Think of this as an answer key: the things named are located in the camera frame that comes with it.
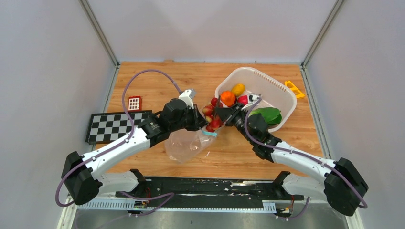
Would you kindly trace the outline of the red toy grape bunch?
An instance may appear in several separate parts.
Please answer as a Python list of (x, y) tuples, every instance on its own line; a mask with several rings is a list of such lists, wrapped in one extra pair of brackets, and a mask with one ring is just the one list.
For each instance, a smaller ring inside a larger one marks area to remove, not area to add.
[(207, 126), (205, 130), (210, 133), (214, 133), (222, 126), (222, 121), (215, 111), (215, 108), (221, 108), (223, 105), (220, 100), (216, 97), (212, 98), (210, 103), (207, 104), (203, 109), (202, 113), (207, 121)]

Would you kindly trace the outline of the orange toy pumpkin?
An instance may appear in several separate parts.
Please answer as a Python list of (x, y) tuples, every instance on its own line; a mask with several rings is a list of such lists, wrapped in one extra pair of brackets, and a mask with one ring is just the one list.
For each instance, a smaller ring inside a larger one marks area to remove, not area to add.
[(223, 91), (220, 100), (227, 107), (231, 107), (236, 103), (236, 95), (232, 91)]

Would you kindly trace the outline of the red toy apple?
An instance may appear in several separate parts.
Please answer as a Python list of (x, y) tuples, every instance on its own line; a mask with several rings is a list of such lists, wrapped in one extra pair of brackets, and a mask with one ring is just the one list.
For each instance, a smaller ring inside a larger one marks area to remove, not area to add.
[(243, 105), (247, 105), (249, 103), (249, 97), (248, 95), (242, 95), (237, 98), (237, 102)]

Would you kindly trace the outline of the clear zip top bag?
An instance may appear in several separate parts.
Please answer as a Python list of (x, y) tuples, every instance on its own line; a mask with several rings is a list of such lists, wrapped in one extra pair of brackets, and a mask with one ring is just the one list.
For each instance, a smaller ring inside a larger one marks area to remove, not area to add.
[(171, 133), (164, 142), (166, 155), (169, 159), (178, 164), (183, 164), (210, 146), (218, 137), (219, 129), (209, 132), (207, 127), (198, 131), (181, 129)]

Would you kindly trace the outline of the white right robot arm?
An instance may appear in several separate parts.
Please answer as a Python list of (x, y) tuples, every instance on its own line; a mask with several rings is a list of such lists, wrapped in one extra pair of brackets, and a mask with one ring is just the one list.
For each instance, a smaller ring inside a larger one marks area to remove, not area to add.
[(292, 167), (307, 175), (280, 173), (278, 182), (272, 187), (278, 199), (289, 195), (317, 197), (346, 216), (353, 216), (357, 208), (368, 207), (363, 197), (369, 187), (350, 160), (341, 157), (335, 161), (298, 150), (269, 133), (268, 124), (261, 115), (249, 116), (240, 105), (215, 108), (215, 113), (226, 126), (236, 127), (260, 159)]

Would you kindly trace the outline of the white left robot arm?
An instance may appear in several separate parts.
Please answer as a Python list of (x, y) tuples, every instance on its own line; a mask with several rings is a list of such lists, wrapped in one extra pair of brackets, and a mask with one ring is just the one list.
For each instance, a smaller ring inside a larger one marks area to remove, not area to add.
[(188, 106), (181, 99), (172, 99), (162, 111), (151, 114), (114, 142), (79, 155), (70, 153), (65, 160), (61, 182), (76, 205), (83, 205), (103, 192), (129, 191), (135, 197), (146, 192), (145, 182), (132, 172), (108, 174), (114, 165), (129, 156), (149, 149), (181, 129), (198, 131), (207, 124), (196, 104)]

